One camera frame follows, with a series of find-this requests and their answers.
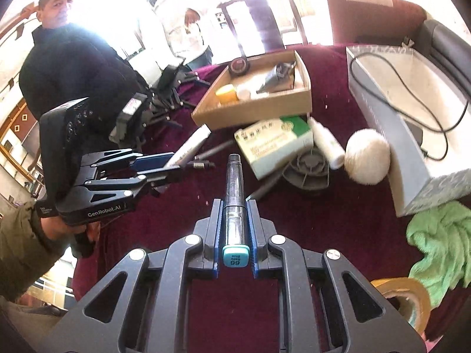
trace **olive green sleeve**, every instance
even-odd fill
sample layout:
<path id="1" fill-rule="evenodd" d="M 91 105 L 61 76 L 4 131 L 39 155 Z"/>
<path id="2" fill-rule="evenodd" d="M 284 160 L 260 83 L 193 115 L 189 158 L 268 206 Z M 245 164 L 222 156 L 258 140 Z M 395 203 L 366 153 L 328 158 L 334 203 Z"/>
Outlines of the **olive green sleeve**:
<path id="1" fill-rule="evenodd" d="M 62 256 L 67 243 L 42 231 L 34 203 L 20 206 L 0 224 L 0 296 L 14 301 Z"/>

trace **man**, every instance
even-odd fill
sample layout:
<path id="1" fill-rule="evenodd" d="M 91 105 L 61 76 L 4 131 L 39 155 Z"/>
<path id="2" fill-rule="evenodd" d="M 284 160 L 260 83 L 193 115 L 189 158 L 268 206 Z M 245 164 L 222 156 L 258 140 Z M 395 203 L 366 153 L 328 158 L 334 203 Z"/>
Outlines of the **man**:
<path id="1" fill-rule="evenodd" d="M 134 93 L 146 94 L 147 84 L 101 37 L 69 23 L 73 3 L 39 0 L 41 26 L 32 33 L 34 47 L 20 71 L 19 85 L 37 120 L 65 102 L 90 97 L 90 131 L 103 140 L 99 151 L 109 146 L 107 136 L 121 109 Z"/>
<path id="2" fill-rule="evenodd" d="M 0 223 L 0 341 L 2 352 L 29 352 L 60 321 L 63 311 L 54 306 L 29 308 L 14 301 L 64 254 L 74 233 L 86 232 L 97 242 L 100 224 L 69 227 L 61 218 L 39 219 L 29 202 L 6 215 Z"/>
<path id="3" fill-rule="evenodd" d="M 208 44 L 208 7 L 216 0 L 149 0 L 161 21 L 173 53 L 183 58 L 188 69 L 211 65 L 213 52 Z"/>

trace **hand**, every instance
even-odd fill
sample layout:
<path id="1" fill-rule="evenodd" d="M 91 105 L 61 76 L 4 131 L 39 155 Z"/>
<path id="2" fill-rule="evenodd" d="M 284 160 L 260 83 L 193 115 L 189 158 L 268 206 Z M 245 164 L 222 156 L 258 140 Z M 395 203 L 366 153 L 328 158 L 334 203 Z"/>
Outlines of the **hand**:
<path id="1" fill-rule="evenodd" d="M 197 11 L 194 11 L 193 9 L 188 9 L 187 13 L 185 14 L 185 26 L 188 28 L 191 24 L 194 24 L 200 19 L 201 17 Z"/>
<path id="2" fill-rule="evenodd" d="M 100 222 L 71 227 L 61 217 L 44 217 L 41 219 L 42 230 L 50 240 L 60 240 L 76 233 L 87 232 L 90 242 L 98 242 L 100 238 Z"/>

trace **silver screw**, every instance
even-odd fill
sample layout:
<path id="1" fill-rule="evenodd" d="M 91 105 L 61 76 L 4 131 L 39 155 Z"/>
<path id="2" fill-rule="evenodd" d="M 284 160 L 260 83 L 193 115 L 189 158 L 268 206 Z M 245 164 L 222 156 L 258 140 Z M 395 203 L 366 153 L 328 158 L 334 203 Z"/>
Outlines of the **silver screw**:
<path id="1" fill-rule="evenodd" d="M 286 238 L 283 235 L 273 235 L 271 237 L 271 242 L 273 244 L 283 244 L 286 241 Z"/>
<path id="2" fill-rule="evenodd" d="M 198 236 L 198 235 L 188 235 L 186 238 L 185 238 L 185 242 L 187 244 L 191 244 L 191 245 L 196 245 L 200 242 L 201 238 Z"/>
<path id="3" fill-rule="evenodd" d="M 144 258 L 145 256 L 145 252 L 143 249 L 133 249 L 131 252 L 129 252 L 129 257 L 131 258 L 131 260 L 141 260 L 142 258 Z"/>
<path id="4" fill-rule="evenodd" d="M 340 256 L 341 256 L 340 252 L 337 251 L 336 249 L 327 250 L 326 255 L 329 259 L 332 259 L 332 260 L 338 260 L 340 259 Z"/>

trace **teal marker cap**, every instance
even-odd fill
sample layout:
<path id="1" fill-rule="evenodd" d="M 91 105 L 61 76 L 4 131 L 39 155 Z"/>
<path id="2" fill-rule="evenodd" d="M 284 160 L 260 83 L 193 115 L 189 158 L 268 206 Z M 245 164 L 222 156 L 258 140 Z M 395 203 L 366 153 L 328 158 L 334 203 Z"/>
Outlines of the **teal marker cap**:
<path id="1" fill-rule="evenodd" d="M 222 248 L 222 260 L 229 268 L 242 268 L 249 263 L 250 248 L 243 244 L 232 244 Z"/>

